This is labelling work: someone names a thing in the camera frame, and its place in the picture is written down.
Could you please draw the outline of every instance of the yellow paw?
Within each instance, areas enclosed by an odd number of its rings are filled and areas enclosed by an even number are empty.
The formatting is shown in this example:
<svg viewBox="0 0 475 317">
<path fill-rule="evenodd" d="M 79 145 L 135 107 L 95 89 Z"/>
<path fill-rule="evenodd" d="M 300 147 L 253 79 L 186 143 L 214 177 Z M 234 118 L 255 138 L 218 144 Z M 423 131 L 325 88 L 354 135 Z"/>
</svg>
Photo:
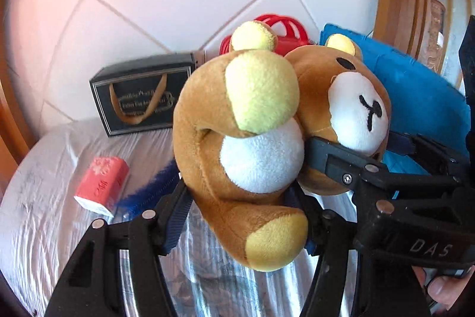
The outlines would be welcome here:
<svg viewBox="0 0 475 317">
<path fill-rule="evenodd" d="M 351 39 L 343 34 L 330 35 L 325 43 L 325 46 L 341 50 L 344 53 L 355 55 L 355 47 Z"/>
<path fill-rule="evenodd" d="M 240 130 L 262 134 L 295 115 L 297 76 L 289 61 L 267 50 L 239 54 L 226 68 L 227 96 Z"/>
<path fill-rule="evenodd" d="M 271 220 L 246 240 L 249 267 L 258 271 L 274 271 L 292 262 L 304 248 L 308 221 L 303 213 Z"/>
<path fill-rule="evenodd" d="M 260 21 L 244 22 L 231 36 L 233 50 L 261 49 L 273 51 L 277 36 L 272 29 Z"/>
</svg>

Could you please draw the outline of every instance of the red tissue pack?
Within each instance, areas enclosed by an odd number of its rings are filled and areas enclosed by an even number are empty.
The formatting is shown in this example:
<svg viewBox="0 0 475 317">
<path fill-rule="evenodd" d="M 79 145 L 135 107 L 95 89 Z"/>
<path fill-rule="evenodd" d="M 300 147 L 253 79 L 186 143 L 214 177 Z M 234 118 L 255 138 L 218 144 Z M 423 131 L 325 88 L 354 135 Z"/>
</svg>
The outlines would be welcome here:
<svg viewBox="0 0 475 317">
<path fill-rule="evenodd" d="M 74 199 L 85 209 L 113 216 L 129 172 L 118 157 L 96 157 L 76 190 Z"/>
</svg>

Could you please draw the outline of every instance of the bear ear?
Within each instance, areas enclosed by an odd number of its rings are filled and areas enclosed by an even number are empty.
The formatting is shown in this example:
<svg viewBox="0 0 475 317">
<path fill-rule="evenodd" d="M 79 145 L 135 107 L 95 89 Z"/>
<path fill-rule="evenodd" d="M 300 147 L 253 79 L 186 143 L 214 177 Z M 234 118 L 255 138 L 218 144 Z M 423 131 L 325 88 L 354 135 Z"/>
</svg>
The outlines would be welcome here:
<svg viewBox="0 0 475 317">
<path fill-rule="evenodd" d="M 361 49 L 350 38 L 343 34 L 332 34 L 328 37 L 325 46 L 332 47 L 344 53 L 350 54 L 360 61 L 362 60 Z"/>
<path fill-rule="evenodd" d="M 229 51 L 260 49 L 274 51 L 277 46 L 277 35 L 272 29 L 260 21 L 244 22 L 231 36 Z"/>
</svg>

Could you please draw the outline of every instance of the brown teddy bear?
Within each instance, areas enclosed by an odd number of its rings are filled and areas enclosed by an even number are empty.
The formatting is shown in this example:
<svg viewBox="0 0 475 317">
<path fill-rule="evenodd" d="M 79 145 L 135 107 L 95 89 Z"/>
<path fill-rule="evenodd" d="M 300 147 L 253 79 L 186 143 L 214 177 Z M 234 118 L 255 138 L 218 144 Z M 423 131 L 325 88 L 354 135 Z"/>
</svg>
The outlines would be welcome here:
<svg viewBox="0 0 475 317">
<path fill-rule="evenodd" d="M 186 82 L 173 122 L 175 158 L 204 219 L 234 259 L 259 271 L 287 265 L 305 245 L 305 214 L 283 205 L 297 176 L 321 195 L 347 190 L 305 165 L 305 140 L 380 160 L 390 119 L 388 94 L 350 39 L 336 34 L 286 57 L 273 53 L 276 42 L 264 23 L 241 25 L 231 51 Z"/>
</svg>

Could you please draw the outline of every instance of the black gift box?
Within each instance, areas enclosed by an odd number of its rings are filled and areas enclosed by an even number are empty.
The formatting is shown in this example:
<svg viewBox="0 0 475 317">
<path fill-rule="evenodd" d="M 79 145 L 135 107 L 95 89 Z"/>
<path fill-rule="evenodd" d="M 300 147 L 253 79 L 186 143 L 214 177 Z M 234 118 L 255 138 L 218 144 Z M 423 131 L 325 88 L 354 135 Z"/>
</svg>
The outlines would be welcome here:
<svg viewBox="0 0 475 317">
<path fill-rule="evenodd" d="M 171 127 L 197 54 L 155 55 L 101 69 L 89 83 L 108 136 Z"/>
</svg>

